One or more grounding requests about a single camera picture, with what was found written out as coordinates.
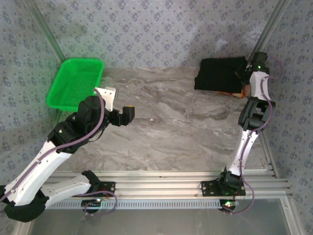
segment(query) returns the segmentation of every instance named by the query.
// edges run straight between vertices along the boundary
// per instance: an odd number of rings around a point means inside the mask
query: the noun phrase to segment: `gray marble table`
[[[194,90],[199,68],[105,69],[101,87],[119,90],[114,107],[134,105],[128,126],[109,126],[58,170],[222,170],[232,160],[245,99]],[[263,169],[258,139],[247,169]]]

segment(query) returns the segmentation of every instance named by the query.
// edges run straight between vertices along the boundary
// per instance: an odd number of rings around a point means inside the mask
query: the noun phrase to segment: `patterned wallpaper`
[[[55,120],[45,104],[59,67],[22,1],[0,4],[0,185],[12,181],[42,147]],[[0,214],[0,234],[13,221]]]
[[[106,67],[197,66],[249,55],[275,0],[36,0],[67,57]]]
[[[281,177],[288,177],[308,234],[313,234],[313,2],[294,0],[264,51],[284,72],[269,84],[276,101],[267,129]],[[271,71],[279,72],[277,63]]]

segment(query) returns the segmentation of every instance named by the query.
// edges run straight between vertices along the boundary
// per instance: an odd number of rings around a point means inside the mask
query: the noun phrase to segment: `folded black towel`
[[[244,56],[203,59],[195,78],[195,89],[241,93],[246,66],[247,60]]]

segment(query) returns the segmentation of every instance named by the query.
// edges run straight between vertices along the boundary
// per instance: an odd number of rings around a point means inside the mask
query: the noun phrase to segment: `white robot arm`
[[[77,194],[98,191],[100,181],[91,171],[85,171],[65,182],[43,186],[55,169],[80,146],[88,143],[95,134],[104,131],[109,124],[121,126],[132,122],[133,106],[123,107],[123,114],[113,109],[116,95],[114,88],[96,88],[96,90],[104,100],[105,110],[103,121],[95,133],[74,145],[55,149],[57,146],[81,139],[99,125],[101,101],[99,97],[88,96],[79,104],[78,112],[56,125],[40,152],[26,169],[11,183],[0,186],[0,202],[7,204],[4,212],[9,218],[28,222],[56,202]]]
[[[246,68],[245,76],[251,84],[251,96],[239,116],[241,130],[234,159],[218,179],[201,182],[203,196],[246,194],[243,183],[246,160],[253,143],[265,129],[275,108],[275,102],[268,95],[269,69],[265,65],[266,59],[266,53],[257,52]]]

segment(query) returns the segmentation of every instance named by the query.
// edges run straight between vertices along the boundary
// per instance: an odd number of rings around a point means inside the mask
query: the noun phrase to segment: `purple cable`
[[[252,132],[259,131],[259,130],[261,130],[263,127],[265,127],[265,126],[268,124],[268,122],[269,122],[269,120],[271,119],[272,114],[273,114],[273,106],[272,106],[272,103],[270,102],[270,100],[269,100],[269,99],[266,97],[266,95],[264,94],[263,82],[264,82],[264,79],[262,79],[262,81],[261,81],[261,92],[262,92],[262,96],[264,97],[264,99],[268,102],[268,106],[269,106],[269,116],[268,116],[268,119],[263,123],[263,125],[261,125],[261,126],[258,127],[258,128],[253,129],[253,130],[250,132],[250,134],[248,135],[247,141],[246,141],[246,143],[245,143],[245,145],[244,145],[244,147],[243,147],[243,150],[242,150],[242,152],[241,152],[240,159],[239,159],[239,172],[240,172],[241,178],[242,178],[242,180],[243,180],[243,183],[244,183],[245,185],[247,185],[247,186],[249,187],[249,189],[251,190],[251,193],[252,193],[252,200],[251,200],[251,202],[250,202],[250,204],[249,204],[249,206],[248,206],[247,208],[245,208],[245,209],[243,209],[243,210],[241,210],[241,211],[237,211],[237,212],[230,212],[231,214],[241,214],[241,213],[246,212],[247,210],[249,210],[249,209],[252,207],[253,202],[254,202],[254,198],[255,198],[255,194],[254,194],[253,187],[252,187],[250,184],[248,184],[247,181],[246,181],[245,178],[244,178],[244,174],[243,174],[243,162],[242,162],[242,160],[243,160],[243,158],[244,158],[244,152],[245,152],[245,150],[246,150],[246,147],[247,147],[247,145],[248,145],[248,143],[249,143],[249,141],[250,141],[250,139],[251,139],[251,134],[252,134]]]
[[[101,106],[101,114],[100,114],[100,119],[99,119],[99,122],[98,124],[96,125],[96,127],[90,131],[87,135],[81,137],[80,139],[78,140],[75,140],[73,142],[70,142],[70,143],[65,143],[65,144],[62,144],[60,146],[57,146],[55,148],[52,148],[48,151],[46,151],[38,160],[39,162],[41,160],[43,160],[46,156],[48,156],[50,153],[58,150],[58,149],[61,149],[61,148],[66,148],[66,147],[70,147],[74,144],[77,144],[77,143],[80,143],[84,140],[86,140],[87,138],[89,138],[91,135],[93,135],[101,126],[102,124],[102,121],[104,119],[104,109],[105,109],[105,106],[104,106],[104,102],[103,102],[103,98],[101,96],[101,94],[99,93],[99,91],[97,89],[94,89],[94,91],[97,93],[99,99],[100,99],[100,106]],[[39,162],[34,162],[34,164],[25,172],[25,174],[23,176],[21,176],[21,178],[15,183],[15,185],[0,199],[0,203],[5,199],[7,198],[10,194],[11,194],[11,190],[15,190],[17,189],[17,187],[23,182],[23,180],[29,175],[29,173],[36,167],[36,165],[39,163]]]
[[[110,214],[110,213],[112,213],[113,211],[115,211],[115,209],[116,209],[116,207],[117,207],[117,196],[116,196],[114,193],[110,192],[110,191],[102,190],[102,191],[98,191],[98,192],[90,192],[90,193],[78,194],[78,195],[76,195],[76,196],[85,197],[85,196],[91,196],[91,195],[95,195],[95,194],[99,194],[99,193],[103,193],[103,194],[104,194],[104,193],[107,193],[107,194],[112,195],[112,196],[115,198],[115,204],[114,204],[113,208],[112,208],[111,210],[109,210],[109,211],[105,211],[105,212],[102,212],[102,213],[91,214],[91,213],[88,213],[88,212],[87,212],[87,207],[88,207],[91,203],[93,203],[93,202],[89,202],[89,203],[87,203],[87,204],[85,205],[85,207],[84,207],[84,212],[86,213],[86,215],[91,215],[91,216],[93,216],[93,215],[105,215],[105,214]]]

